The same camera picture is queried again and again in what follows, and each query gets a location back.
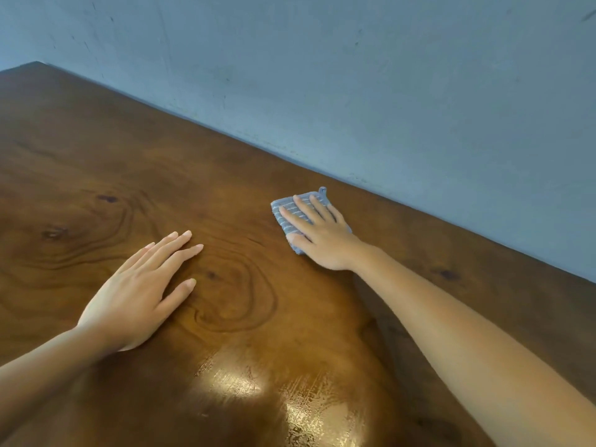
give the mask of towel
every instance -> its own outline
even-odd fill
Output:
[[[309,200],[309,197],[311,194],[314,195],[314,197],[316,197],[317,200],[320,203],[322,203],[325,207],[331,203],[331,202],[329,202],[329,199],[327,199],[327,188],[325,188],[325,187],[320,187],[319,191],[310,191],[309,193],[300,194],[298,197],[306,205],[308,205],[311,209],[313,209],[315,211],[316,211],[315,207],[313,207],[312,203]],[[277,222],[279,223],[279,225],[281,226],[281,228],[283,229],[283,231],[286,235],[288,233],[299,233],[300,235],[304,235],[302,232],[300,232],[298,229],[296,229],[293,225],[288,223],[283,216],[281,216],[281,213],[279,212],[279,208],[281,206],[284,206],[290,213],[293,213],[293,214],[301,217],[302,219],[307,220],[310,224],[312,224],[312,222],[309,220],[309,218],[304,213],[302,213],[302,210],[300,210],[298,207],[296,207],[293,197],[289,196],[287,198],[278,199],[277,201],[273,201],[271,203],[271,210],[273,211],[273,215],[275,216],[275,219],[277,219]],[[290,246],[292,247],[292,249],[294,249],[294,252],[296,254],[304,254],[304,251],[301,250],[300,248],[298,248],[292,244],[290,244]]]

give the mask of glossy wooden tabletop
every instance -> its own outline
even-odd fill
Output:
[[[269,203],[320,186],[363,240],[594,401],[596,285],[30,64],[0,73],[0,363],[71,328],[150,241],[191,229],[205,249],[150,341],[83,373],[4,445],[491,445],[366,285],[288,246]]]

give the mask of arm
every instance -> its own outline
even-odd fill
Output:
[[[448,293],[348,233],[337,209],[310,201],[317,211],[294,198],[313,225],[282,212],[309,238],[290,234],[290,242],[321,266],[357,273],[497,445],[596,445],[596,407],[555,370]]]
[[[118,350],[145,342],[195,285],[163,292],[203,245],[179,250],[191,233],[172,233],[131,256],[91,299],[76,327],[0,367],[0,443],[26,416],[79,372]]]

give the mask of cleaning cloth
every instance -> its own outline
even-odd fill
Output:
[[[327,188],[325,187],[320,187],[319,191],[310,191],[309,193],[304,193],[304,194],[300,194],[298,197],[302,200],[302,202],[304,202],[306,205],[308,205],[311,209],[315,210],[315,207],[312,206],[312,203],[309,200],[310,195],[314,195],[314,197],[317,198],[317,200],[322,203],[325,207],[328,206],[331,202],[329,202],[329,199],[327,199]],[[287,198],[283,198],[283,199],[278,199],[277,201],[273,201],[271,203],[271,210],[273,211],[273,215],[275,215],[275,219],[277,219],[277,222],[279,223],[279,225],[281,226],[281,228],[284,230],[284,233],[287,235],[288,233],[299,233],[300,235],[304,235],[302,232],[300,232],[298,229],[296,229],[293,225],[291,225],[290,223],[288,223],[286,221],[286,219],[281,216],[281,213],[279,212],[279,208],[280,207],[285,207],[290,213],[293,213],[294,215],[297,215],[299,217],[301,217],[302,219],[307,220],[310,224],[312,224],[312,222],[309,220],[309,218],[302,213],[302,210],[300,210],[298,207],[296,207],[296,204],[294,203],[294,199],[292,196],[289,196]],[[292,246],[292,249],[294,249],[294,252],[296,254],[304,254],[304,251],[301,250],[300,248],[290,244],[290,246]]]

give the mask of wall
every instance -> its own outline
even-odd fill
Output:
[[[596,0],[0,8],[5,67],[54,64],[596,281]]]

